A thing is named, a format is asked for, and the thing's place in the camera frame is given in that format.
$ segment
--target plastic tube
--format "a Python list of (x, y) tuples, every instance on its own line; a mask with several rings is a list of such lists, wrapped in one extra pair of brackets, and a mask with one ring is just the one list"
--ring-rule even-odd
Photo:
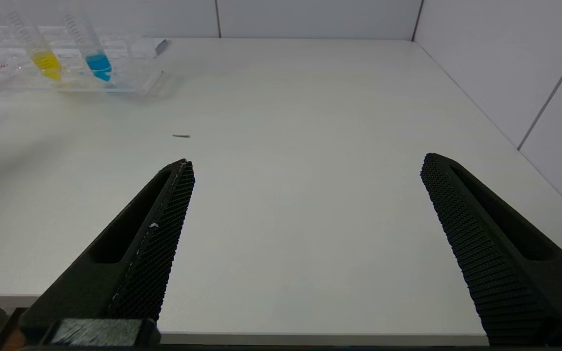
[(0, 0), (0, 11), (6, 18), (14, 38), (20, 42), (27, 55), (40, 69), (42, 75), (53, 80), (60, 80), (62, 78), (62, 66), (58, 58), (47, 44), (47, 40), (38, 31), (38, 28), (23, 16), (16, 2)]
[(64, 26), (72, 35), (88, 68), (95, 77), (109, 81), (112, 65), (103, 51), (97, 33), (94, 31), (82, 2), (68, 0), (59, 7), (64, 14)]

